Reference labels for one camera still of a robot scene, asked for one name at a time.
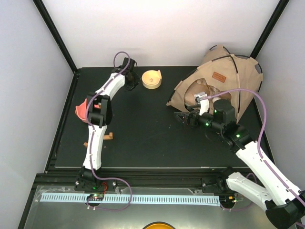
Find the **beige cat-ear bowl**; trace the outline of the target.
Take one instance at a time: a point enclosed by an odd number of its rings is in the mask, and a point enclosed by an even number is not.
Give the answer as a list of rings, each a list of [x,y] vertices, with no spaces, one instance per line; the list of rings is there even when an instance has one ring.
[[[148,70],[142,74],[142,84],[147,89],[157,89],[162,84],[162,75],[160,70]]]

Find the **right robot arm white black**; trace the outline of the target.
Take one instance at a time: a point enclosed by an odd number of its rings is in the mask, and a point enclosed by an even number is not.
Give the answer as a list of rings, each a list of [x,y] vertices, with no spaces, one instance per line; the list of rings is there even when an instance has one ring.
[[[243,126],[237,124],[235,108],[228,100],[218,100],[213,114],[176,112],[176,118],[184,125],[200,126],[217,133],[222,143],[248,165],[261,181],[259,185],[231,168],[217,179],[221,192],[236,191],[251,200],[262,210],[278,229],[287,229],[305,215],[305,192],[293,184],[263,152],[259,143],[250,137]]]

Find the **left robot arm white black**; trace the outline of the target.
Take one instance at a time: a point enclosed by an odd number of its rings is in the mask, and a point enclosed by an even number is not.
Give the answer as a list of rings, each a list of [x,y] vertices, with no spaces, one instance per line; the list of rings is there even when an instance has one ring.
[[[133,71],[135,60],[125,57],[122,65],[115,67],[103,86],[86,98],[85,121],[88,123],[89,139],[86,157],[76,181],[77,188],[98,190],[102,178],[96,175],[102,166],[102,145],[107,126],[112,121],[112,98],[122,88],[133,90],[140,81]]]

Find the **beige patterned pillow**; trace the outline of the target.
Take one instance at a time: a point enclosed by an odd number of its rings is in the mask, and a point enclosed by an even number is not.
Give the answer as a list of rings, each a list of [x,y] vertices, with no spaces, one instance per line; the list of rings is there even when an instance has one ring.
[[[196,104],[194,97],[195,94],[205,93],[208,96],[212,96],[219,94],[220,92],[221,91],[218,88],[208,85],[206,83],[206,80],[201,78],[194,81],[186,90],[186,93],[184,95],[184,104],[186,106],[195,105]]]

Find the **beige black pet tent fabric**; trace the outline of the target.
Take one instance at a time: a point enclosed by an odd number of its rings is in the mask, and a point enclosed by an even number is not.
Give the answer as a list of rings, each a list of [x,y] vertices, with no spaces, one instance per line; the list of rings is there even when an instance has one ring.
[[[235,116],[240,120],[254,95],[246,89],[258,92],[263,82],[263,71],[252,57],[230,53],[222,45],[215,45],[205,54],[203,61],[193,73],[180,81],[167,102],[179,111],[195,105],[195,94],[205,92],[217,95],[209,102],[227,99],[235,108]]]

